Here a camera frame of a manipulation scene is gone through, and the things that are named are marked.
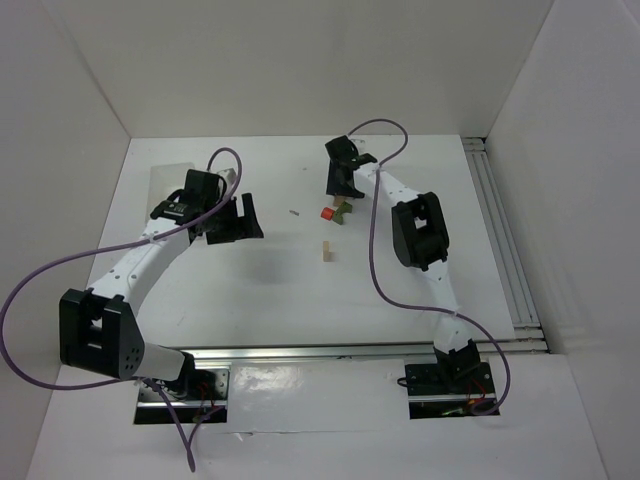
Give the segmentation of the natural wood block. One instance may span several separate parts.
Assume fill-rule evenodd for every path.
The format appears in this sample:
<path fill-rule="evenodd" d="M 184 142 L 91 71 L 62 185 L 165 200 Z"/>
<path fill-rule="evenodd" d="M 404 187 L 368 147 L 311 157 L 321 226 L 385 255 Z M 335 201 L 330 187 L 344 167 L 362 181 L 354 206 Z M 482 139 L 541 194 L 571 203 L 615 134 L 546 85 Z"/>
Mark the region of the natural wood block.
<path fill-rule="evenodd" d="M 331 263 L 336 260 L 336 253 L 332 249 L 332 244 L 328 240 L 322 242 L 322 261 L 325 263 Z"/>

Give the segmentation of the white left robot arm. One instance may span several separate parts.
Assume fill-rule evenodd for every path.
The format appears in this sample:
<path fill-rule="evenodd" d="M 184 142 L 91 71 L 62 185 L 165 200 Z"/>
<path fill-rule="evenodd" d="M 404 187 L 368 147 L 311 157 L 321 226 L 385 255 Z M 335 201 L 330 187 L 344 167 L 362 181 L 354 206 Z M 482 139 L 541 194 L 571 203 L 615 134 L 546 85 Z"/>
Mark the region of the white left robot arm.
<path fill-rule="evenodd" d="M 168 267 L 204 238 L 209 245 L 261 239 L 253 198 L 235 196 L 234 169 L 189 169 L 182 188 L 150 213 L 140 245 L 87 289 L 68 290 L 59 302 L 63 364 L 112 379 L 152 379 L 177 398 L 195 397 L 216 384 L 193 355 L 144 340 L 136 317 Z"/>

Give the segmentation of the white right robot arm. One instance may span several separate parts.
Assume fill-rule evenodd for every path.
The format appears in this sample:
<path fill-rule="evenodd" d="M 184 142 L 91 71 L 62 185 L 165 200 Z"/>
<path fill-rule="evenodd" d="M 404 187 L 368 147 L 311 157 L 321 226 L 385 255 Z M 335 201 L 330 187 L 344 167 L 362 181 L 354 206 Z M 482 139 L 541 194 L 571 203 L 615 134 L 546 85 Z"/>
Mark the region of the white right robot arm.
<path fill-rule="evenodd" d="M 406 384 L 425 389 L 438 382 L 450 392 L 460 392 L 472 381 L 481 360 L 471 325 L 459 315 L 459 304 L 448 269 L 449 235 L 439 198 L 420 193 L 387 172 L 376 172 L 377 159 L 358 148 L 347 136 L 325 144 L 329 157 L 327 193 L 362 199 L 356 188 L 361 180 L 379 188 L 378 195 L 391 203 L 392 246 L 402 266 L 422 272 L 438 315 L 433 327 L 435 372 Z"/>

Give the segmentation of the red wood cylinder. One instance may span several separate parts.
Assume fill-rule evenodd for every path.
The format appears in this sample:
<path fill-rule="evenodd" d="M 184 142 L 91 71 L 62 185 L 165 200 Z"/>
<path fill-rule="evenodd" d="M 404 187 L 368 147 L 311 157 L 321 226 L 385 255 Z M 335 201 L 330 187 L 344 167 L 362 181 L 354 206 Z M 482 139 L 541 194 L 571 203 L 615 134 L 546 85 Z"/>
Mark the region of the red wood cylinder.
<path fill-rule="evenodd" d="M 335 214 L 335 210 L 330 207 L 324 207 L 321 211 L 321 217 L 327 221 L 331 221 Z"/>

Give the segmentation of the white perforated box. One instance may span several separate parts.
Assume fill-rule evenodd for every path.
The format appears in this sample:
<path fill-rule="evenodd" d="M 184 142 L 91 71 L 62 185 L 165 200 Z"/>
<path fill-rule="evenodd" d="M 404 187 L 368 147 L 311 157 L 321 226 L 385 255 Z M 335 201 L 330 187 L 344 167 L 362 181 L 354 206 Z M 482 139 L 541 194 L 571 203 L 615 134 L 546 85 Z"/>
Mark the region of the white perforated box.
<path fill-rule="evenodd" d="M 150 169 L 149 179 L 149 203 L 157 205 L 174 191 L 182 189 L 185 184 L 187 172 L 194 167 L 195 165 L 192 162 L 152 167 Z"/>

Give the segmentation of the green wood block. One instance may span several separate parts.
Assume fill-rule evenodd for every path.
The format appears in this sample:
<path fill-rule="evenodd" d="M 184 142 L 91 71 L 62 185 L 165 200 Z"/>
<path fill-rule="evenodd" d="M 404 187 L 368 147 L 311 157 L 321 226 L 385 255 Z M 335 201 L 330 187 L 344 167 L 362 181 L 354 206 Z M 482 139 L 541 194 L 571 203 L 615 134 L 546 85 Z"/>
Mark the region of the green wood block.
<path fill-rule="evenodd" d="M 343 225 L 344 216 L 352 212 L 353 212 L 353 206 L 350 203 L 344 201 L 335 209 L 332 215 L 332 221 L 339 225 Z"/>

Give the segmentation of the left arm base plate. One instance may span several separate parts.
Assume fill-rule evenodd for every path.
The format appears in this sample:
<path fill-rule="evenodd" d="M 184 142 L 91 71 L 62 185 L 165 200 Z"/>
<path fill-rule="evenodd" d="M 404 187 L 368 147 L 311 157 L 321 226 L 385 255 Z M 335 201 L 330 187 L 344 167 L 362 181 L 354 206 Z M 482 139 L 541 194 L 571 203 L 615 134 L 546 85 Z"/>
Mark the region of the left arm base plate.
<path fill-rule="evenodd" d="M 176 418 L 182 424 L 226 423 L 228 413 L 230 368 L 218 366 L 213 369 L 199 370 L 196 382 L 186 390 L 178 391 L 176 382 L 155 380 L 159 391 L 146 384 L 138 390 L 135 425 L 171 424 L 173 417 L 166 405 L 167 399 Z"/>

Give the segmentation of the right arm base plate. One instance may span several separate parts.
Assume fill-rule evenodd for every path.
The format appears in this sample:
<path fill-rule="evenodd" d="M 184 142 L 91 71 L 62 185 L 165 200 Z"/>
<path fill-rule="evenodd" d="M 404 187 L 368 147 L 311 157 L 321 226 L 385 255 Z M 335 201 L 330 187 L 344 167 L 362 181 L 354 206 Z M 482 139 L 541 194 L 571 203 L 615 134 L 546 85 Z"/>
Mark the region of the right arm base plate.
<path fill-rule="evenodd" d="M 482 415 L 497 403 L 487 362 L 451 384 L 441 377 L 435 363 L 407 364 L 404 370 L 396 383 L 406 390 L 412 420 Z"/>

